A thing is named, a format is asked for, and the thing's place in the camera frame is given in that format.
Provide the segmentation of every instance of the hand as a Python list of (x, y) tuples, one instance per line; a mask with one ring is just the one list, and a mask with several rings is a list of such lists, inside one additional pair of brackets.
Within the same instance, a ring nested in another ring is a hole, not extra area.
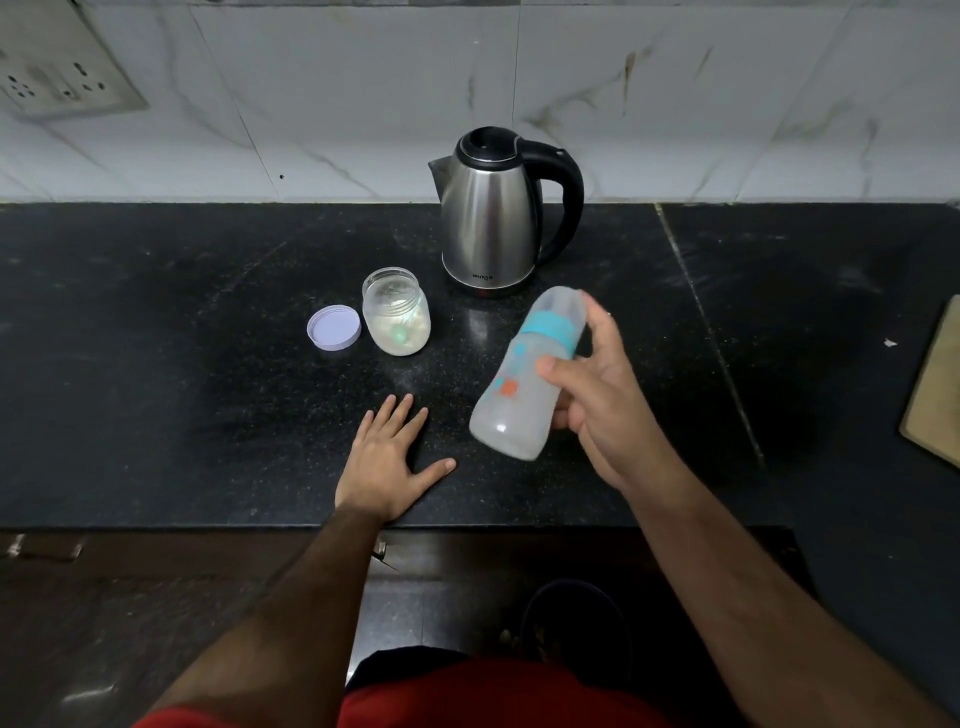
[(581, 294), (593, 353), (574, 361), (542, 356), (537, 373), (563, 389), (553, 426), (576, 432), (597, 474), (626, 493), (680, 460), (636, 383), (616, 323), (592, 296)]
[(366, 511), (383, 523), (403, 515), (430, 486), (457, 466), (453, 458), (447, 458), (421, 473), (410, 472), (407, 450), (426, 422), (427, 409), (424, 407), (405, 425), (414, 396), (404, 397), (396, 409), (395, 402), (396, 397), (390, 395), (376, 417), (372, 410), (364, 415), (333, 497), (337, 508)]

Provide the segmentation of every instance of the marble tile wall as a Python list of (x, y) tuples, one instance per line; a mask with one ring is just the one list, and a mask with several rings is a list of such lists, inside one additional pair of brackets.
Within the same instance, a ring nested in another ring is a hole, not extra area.
[(426, 162), (485, 124), (564, 145), (598, 202), (960, 198), (947, 0), (84, 12), (149, 107), (0, 109), (0, 200), (429, 202)]

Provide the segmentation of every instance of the open jar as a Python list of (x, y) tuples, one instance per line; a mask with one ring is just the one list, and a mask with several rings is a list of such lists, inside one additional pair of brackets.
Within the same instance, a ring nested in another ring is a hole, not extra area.
[(418, 352), (430, 338), (430, 309), (417, 278), (405, 268), (381, 268), (363, 281), (363, 318), (380, 349)]

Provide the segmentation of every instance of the person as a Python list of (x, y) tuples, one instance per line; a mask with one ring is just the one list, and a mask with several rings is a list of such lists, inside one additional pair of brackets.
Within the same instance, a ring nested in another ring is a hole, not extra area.
[[(627, 500), (747, 720), (955, 726), (780, 570), (697, 479), (657, 425), (612, 317), (584, 298), (591, 356), (537, 362), (538, 374), (562, 388), (554, 426), (577, 433), (597, 474)], [(348, 685), (344, 696), (377, 533), (456, 465), (445, 459), (421, 473), (408, 470), (407, 449), (427, 417), (423, 408), (406, 422), (412, 404), (411, 395), (399, 403), (390, 395), (364, 415), (335, 510), (316, 540), (139, 728), (669, 725), (627, 693), (589, 688), (560, 667), (520, 660), (415, 667), (416, 677)]]

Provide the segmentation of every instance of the black kettle lid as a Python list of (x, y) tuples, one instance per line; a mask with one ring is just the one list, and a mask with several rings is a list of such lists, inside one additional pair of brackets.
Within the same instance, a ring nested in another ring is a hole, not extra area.
[(519, 151), (516, 148), (519, 139), (518, 133), (503, 127), (480, 127), (460, 137), (457, 157), (471, 167), (513, 167), (519, 162)]

